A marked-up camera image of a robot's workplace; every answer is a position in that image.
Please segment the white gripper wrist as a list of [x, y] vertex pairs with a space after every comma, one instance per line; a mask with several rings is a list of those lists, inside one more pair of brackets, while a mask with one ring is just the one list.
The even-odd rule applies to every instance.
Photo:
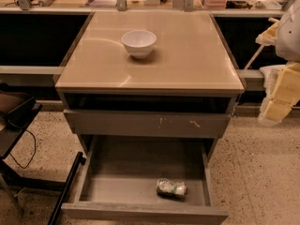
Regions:
[[[277, 31], [278, 23], [275, 22], [260, 33], [256, 37], [255, 42], [265, 46], [276, 45]], [[265, 97], [258, 116], [259, 123], [266, 127], [272, 127], [281, 123], [292, 110], [290, 106], [295, 105], [300, 100], [299, 63], [290, 63], [277, 74], [277, 82], [271, 97], [278, 103]]]

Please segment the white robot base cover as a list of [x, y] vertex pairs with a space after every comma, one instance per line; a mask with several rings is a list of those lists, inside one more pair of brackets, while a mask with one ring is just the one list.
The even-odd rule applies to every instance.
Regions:
[[273, 65], [273, 66], [265, 66], [265, 67], [260, 67], [259, 71], [264, 77], [264, 82], [263, 82], [263, 87], [267, 88], [268, 87], [268, 81], [270, 78], [270, 74], [272, 71], [280, 71], [284, 68], [284, 65]]

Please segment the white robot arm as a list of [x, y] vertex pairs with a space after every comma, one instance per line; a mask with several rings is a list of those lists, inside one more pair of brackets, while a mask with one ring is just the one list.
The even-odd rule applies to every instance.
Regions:
[[265, 82], [266, 97], [262, 100], [258, 121], [264, 126], [282, 122], [300, 100], [300, 0], [267, 30], [256, 37], [256, 43], [274, 45], [276, 55], [287, 64], [272, 68]]

